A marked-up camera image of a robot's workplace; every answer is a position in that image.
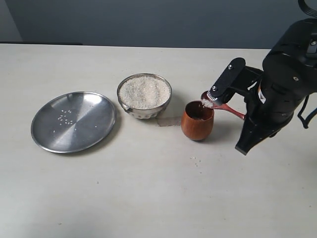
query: wall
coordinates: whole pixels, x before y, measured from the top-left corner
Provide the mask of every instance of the wall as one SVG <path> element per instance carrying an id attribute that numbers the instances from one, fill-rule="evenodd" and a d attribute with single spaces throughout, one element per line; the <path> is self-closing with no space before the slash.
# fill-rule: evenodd
<path id="1" fill-rule="evenodd" d="M 271 48 L 297 0 L 6 0 L 25 41 Z"/>
<path id="2" fill-rule="evenodd" d="M 0 0 L 0 42 L 1 41 L 22 41 L 4 0 Z"/>

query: table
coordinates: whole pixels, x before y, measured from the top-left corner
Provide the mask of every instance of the table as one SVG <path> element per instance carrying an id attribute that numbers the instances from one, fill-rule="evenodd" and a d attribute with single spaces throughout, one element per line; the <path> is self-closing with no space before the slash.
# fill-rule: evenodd
<path id="1" fill-rule="evenodd" d="M 162 116 L 177 117 L 233 58 L 261 68 L 267 52 L 0 45 L 0 237 L 316 237 L 317 120 L 304 130 L 294 117 L 243 156 L 234 149 L 243 122 L 227 112 L 215 112 L 212 134 L 198 143 L 179 126 L 132 118 L 117 102 L 121 80 L 155 73 L 173 88 Z M 82 153 L 41 149 L 33 116 L 74 91 L 113 101 L 113 131 Z M 245 111 L 240 96 L 229 104 Z"/>

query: metal plate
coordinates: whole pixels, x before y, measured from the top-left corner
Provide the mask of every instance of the metal plate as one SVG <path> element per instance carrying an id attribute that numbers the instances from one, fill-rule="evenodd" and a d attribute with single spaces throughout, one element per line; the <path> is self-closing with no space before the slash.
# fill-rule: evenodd
<path id="1" fill-rule="evenodd" d="M 68 93 L 37 112 L 31 134 L 35 143 L 45 150 L 78 152 L 104 139 L 115 117 L 115 107 L 105 96 L 92 92 Z"/>

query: stainless steel bowl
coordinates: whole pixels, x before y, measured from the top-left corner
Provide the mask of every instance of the stainless steel bowl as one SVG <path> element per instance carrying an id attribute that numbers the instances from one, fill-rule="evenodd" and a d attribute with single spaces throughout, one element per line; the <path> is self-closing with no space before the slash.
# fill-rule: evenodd
<path id="1" fill-rule="evenodd" d="M 133 79 L 133 78 L 138 78 L 138 77 L 141 77 L 141 76 L 149 76 L 149 77 L 152 77 L 152 78 L 156 78 L 156 79 L 162 80 L 164 83 L 166 83 L 168 88 L 169 88 L 169 91 L 170 91 L 168 100 L 165 103 L 163 103 L 162 105 L 160 105 L 160 106 L 158 106 L 156 108 L 151 108 L 151 109 L 136 109 L 136 108 L 132 108 L 132 107 L 129 107 L 128 105 L 124 104 L 123 101 L 120 98 L 120 95 L 119 95 L 120 88 L 128 80 Z M 170 86 L 169 82 L 166 79 L 164 79 L 164 78 L 162 78 L 162 77 L 160 77 L 158 75 L 151 74 L 151 73 L 138 73 L 138 74 L 134 74 L 132 76 L 129 76 L 129 77 L 124 79 L 119 84 L 118 89 L 117 89 L 118 101 L 119 101 L 120 105 L 122 106 L 122 108 L 128 114 L 132 115 L 133 117 L 135 117 L 137 119 L 150 119 L 150 118 L 157 117 L 160 113 L 165 111 L 165 109 L 167 108 L 167 106 L 168 106 L 168 104 L 169 104 L 169 102 L 171 100 L 171 96 L 172 96 L 172 87 Z"/>

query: wooden cup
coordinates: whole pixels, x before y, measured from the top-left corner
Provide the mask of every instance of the wooden cup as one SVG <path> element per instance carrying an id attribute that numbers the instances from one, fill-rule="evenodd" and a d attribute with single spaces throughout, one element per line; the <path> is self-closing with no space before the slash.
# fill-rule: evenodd
<path id="1" fill-rule="evenodd" d="M 201 101 L 192 101 L 185 107 L 181 120 L 183 133 L 191 140 L 206 139 L 212 131 L 214 110 L 203 107 Z"/>

